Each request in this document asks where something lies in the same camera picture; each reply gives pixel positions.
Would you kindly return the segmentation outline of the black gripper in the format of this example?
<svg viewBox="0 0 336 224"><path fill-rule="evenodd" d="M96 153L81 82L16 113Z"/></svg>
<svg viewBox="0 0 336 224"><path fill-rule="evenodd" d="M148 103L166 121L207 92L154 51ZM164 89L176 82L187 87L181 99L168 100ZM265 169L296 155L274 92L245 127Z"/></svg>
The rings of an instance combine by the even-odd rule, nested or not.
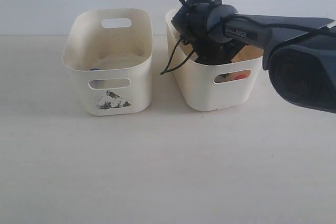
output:
<svg viewBox="0 0 336 224"><path fill-rule="evenodd" d="M216 42L210 38L193 38L193 50L197 54L196 63L203 65L224 65L246 46L236 39L228 42Z"/></svg>

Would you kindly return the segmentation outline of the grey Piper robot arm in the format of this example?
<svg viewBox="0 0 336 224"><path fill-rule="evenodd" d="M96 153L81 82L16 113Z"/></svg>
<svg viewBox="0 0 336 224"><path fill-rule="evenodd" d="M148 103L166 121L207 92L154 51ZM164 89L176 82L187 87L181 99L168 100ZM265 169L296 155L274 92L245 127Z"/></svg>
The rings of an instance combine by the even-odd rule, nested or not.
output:
<svg viewBox="0 0 336 224"><path fill-rule="evenodd" d="M262 68L290 104L335 112L335 25L325 17L241 14L220 0L187 0L171 19L197 62L231 63L245 47L263 52Z"/></svg>

